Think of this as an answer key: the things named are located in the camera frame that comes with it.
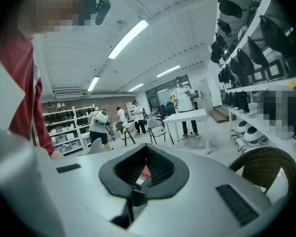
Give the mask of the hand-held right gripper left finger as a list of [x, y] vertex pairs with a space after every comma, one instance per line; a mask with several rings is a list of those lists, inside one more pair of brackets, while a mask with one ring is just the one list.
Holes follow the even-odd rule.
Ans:
[[135, 146], [106, 153], [51, 160], [32, 148], [33, 191], [31, 227], [44, 237], [147, 237], [148, 222], [136, 221], [128, 228], [113, 223], [126, 214], [126, 199], [111, 195], [99, 178], [108, 160]]

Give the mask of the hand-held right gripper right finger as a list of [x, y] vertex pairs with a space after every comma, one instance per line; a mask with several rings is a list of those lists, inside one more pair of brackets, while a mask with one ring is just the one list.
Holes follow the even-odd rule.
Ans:
[[230, 185], [258, 215], [271, 207], [265, 194], [222, 163], [167, 146], [157, 148], [183, 160], [189, 179], [172, 198], [149, 200], [129, 226], [128, 236], [226, 237], [240, 230], [240, 223], [217, 191], [222, 185]]

